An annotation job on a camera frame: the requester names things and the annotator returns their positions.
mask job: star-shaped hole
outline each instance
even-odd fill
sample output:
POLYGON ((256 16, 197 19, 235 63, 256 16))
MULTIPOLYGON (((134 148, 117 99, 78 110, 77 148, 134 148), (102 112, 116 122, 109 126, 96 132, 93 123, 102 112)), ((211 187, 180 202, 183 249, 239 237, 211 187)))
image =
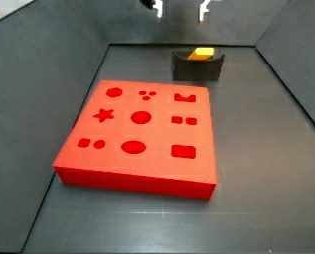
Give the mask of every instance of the star-shaped hole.
POLYGON ((105 109, 100 109, 98 113, 93 115, 94 118, 98 118, 98 121, 102 123, 106 119, 113 119, 114 116, 112 115, 113 113, 113 109, 110 110, 105 110, 105 109))

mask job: yellow block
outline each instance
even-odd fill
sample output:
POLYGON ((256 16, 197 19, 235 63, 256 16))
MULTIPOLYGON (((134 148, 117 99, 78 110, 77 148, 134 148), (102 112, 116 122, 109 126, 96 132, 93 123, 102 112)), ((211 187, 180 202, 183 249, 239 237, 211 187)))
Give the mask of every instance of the yellow block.
POLYGON ((188 60, 207 60, 215 54, 215 51, 215 48, 196 48, 188 56, 188 60))

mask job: red box top surface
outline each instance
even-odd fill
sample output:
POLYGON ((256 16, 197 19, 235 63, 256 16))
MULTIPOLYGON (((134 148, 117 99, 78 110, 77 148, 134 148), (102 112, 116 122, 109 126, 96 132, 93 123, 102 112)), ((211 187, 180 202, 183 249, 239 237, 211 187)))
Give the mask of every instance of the red box top surface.
POLYGON ((215 184, 208 89, 102 81, 54 167, 215 184))

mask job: red shape sorter box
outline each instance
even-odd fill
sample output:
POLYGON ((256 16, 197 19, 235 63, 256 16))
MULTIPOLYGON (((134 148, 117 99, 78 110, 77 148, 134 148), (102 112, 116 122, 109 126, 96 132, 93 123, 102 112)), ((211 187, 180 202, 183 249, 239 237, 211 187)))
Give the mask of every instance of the red shape sorter box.
POLYGON ((54 168, 65 184, 211 199, 217 175, 208 89, 102 81, 54 168))

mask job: small black box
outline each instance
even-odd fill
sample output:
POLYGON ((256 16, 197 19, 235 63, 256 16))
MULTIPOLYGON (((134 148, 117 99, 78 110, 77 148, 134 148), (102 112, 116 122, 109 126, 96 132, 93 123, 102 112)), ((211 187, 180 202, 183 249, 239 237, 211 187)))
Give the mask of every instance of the small black box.
POLYGON ((188 60, 191 52, 173 52, 173 80, 217 81, 226 55, 213 55, 204 61, 188 60))

